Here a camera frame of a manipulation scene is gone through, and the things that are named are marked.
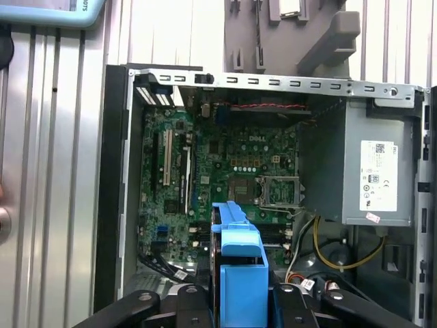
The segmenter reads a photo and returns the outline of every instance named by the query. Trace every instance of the capacitor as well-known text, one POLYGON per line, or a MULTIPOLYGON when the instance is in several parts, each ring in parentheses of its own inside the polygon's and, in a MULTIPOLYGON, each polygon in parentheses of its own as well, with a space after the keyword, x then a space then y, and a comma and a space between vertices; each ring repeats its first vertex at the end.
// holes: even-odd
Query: capacitor
POLYGON ((202 104, 201 115, 203 118, 209 118, 211 116, 211 106, 210 104, 202 104))

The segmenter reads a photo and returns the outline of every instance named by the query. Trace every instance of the expansion slot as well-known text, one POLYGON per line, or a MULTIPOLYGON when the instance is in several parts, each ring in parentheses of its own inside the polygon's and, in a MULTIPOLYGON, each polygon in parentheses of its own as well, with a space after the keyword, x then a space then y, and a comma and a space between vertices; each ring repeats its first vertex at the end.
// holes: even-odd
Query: expansion slot
POLYGON ((153 199, 156 201, 156 177, 158 174, 158 158, 159 158, 159 137, 160 134, 153 134, 152 142, 152 170, 150 172, 150 184, 152 186, 153 199))
POLYGON ((172 153, 172 145, 173 145, 173 130, 166 130, 164 132, 164 140, 165 140, 165 157, 164 157, 164 178, 163 185, 170 185, 170 177, 171 177, 171 153, 172 153))
POLYGON ((191 204, 191 176, 193 170, 193 135, 188 133, 180 135, 181 141, 181 167, 179 182, 179 210, 186 214, 191 204))

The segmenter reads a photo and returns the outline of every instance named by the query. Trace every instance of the cable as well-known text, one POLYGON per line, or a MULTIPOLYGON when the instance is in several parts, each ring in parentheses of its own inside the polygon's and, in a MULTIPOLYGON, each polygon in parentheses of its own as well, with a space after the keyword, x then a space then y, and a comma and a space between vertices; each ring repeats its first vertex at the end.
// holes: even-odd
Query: cable
POLYGON ((141 264, 145 265, 147 268, 160 273, 164 277, 179 283, 189 283, 193 284, 196 282, 196 278, 190 273, 187 273, 183 269, 177 268, 176 266, 169 264, 162 257, 157 259, 155 257, 149 258, 148 256, 138 253, 138 260, 141 264))
POLYGON ((299 232, 298 241, 296 243, 296 249, 294 250, 293 259, 290 262, 290 265, 288 266, 287 272, 285 273, 284 282, 287 282, 288 275, 290 274, 292 267, 298 258, 298 254, 299 254, 300 246, 301 246, 301 240, 303 239, 303 236, 307 233, 307 231, 311 227, 311 224, 314 223, 314 220, 315 220, 315 217, 313 217, 310 221, 306 222, 306 224, 302 227, 302 229, 299 232))
POLYGON ((322 271, 322 272, 316 272, 316 273, 312 273, 310 275, 308 275, 306 277, 306 279, 313 279, 314 277, 320 276, 320 275, 325 275, 330 279, 338 279, 340 280, 343 284, 345 284, 348 288, 350 288, 351 290, 353 290, 358 296, 364 298, 365 300, 375 303, 377 304, 373 299, 371 299, 370 297, 368 297, 364 292, 362 292, 361 290, 359 290, 357 287, 355 287, 354 285, 352 285, 348 280, 344 279, 342 276, 340 276, 338 273, 334 273, 334 272, 328 272, 328 271, 322 271))
MULTIPOLYGON (((327 241, 324 241, 323 243, 320 243, 319 244, 319 248, 321 249, 321 248, 323 248, 325 246, 328 246, 328 245, 331 245, 331 244, 334 244, 334 243, 342 244, 342 242, 343 242, 343 239, 339 239, 339 238, 337 238, 337 239, 328 239, 327 241)), ((312 253, 314 253, 314 249, 312 249, 310 251, 304 251, 304 252, 299 254, 299 258, 303 258, 304 256, 308 256, 308 255, 310 255, 312 253)))
POLYGON ((366 262, 369 262, 384 247, 385 237, 382 237, 379 245, 372 252, 370 252, 367 256, 365 256, 364 258, 362 258, 358 262, 356 262, 354 264, 349 264, 349 265, 336 265, 335 263, 329 262, 329 260, 327 260, 323 256, 322 252, 320 251, 320 247, 319 247, 319 244, 318 244, 319 223, 320 223, 320 217, 316 217, 315 221, 314 221, 314 226, 313 226, 313 245, 314 245, 315 253, 318 256, 318 258, 325 265, 327 265, 328 267, 330 267, 332 269, 335 269, 335 270, 350 270, 350 269, 354 269, 356 267, 359 267, 360 265, 365 264, 366 262))
POLYGON ((277 107, 277 108, 300 108, 300 109, 307 108, 307 106, 299 105, 299 104, 282 105, 282 104, 274 104, 274 103, 262 103, 262 104, 238 105, 238 104, 231 104, 230 102, 224 102, 223 104, 231 107, 237 107, 237 108, 254 108, 254 107, 277 107))

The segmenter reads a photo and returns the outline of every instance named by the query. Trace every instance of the sticker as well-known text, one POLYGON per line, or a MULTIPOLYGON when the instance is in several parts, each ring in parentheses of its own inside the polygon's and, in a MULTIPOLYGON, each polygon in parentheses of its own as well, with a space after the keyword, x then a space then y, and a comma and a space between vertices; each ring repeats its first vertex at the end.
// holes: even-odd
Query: sticker
POLYGON ((381 218, 377 215, 374 215, 373 213, 367 212, 366 214, 366 219, 375 222, 375 223, 379 223, 381 218))
POLYGON ((311 289, 314 286, 314 280, 311 279, 303 279, 303 282, 300 283, 300 285, 305 288, 308 291, 311 291, 311 289))
POLYGON ((393 142, 361 141, 360 210, 397 211, 397 159, 393 142))
POLYGON ((175 278, 178 278, 180 280, 185 280, 187 275, 188 273, 185 273, 182 270, 177 270, 176 273, 174 274, 175 278))

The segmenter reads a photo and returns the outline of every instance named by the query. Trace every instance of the corrugated metal panel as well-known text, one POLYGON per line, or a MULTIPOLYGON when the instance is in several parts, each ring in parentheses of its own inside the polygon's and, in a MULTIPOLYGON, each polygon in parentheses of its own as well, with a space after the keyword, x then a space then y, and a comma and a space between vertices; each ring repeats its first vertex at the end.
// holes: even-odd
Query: corrugated metal panel
MULTIPOLYGON (((437 1, 347 7, 363 22, 354 79, 437 84, 437 1)), ((0 170, 13 221, 0 246, 1 327, 71 327, 90 312, 104 64, 222 70, 223 18, 223 0, 114 0, 95 31, 14 28, 16 53, 0 72, 0 170)))
POLYGON ((437 1, 348 0, 346 9, 360 12, 362 22, 357 52, 350 58, 353 79, 428 87, 437 83, 431 62, 437 1))

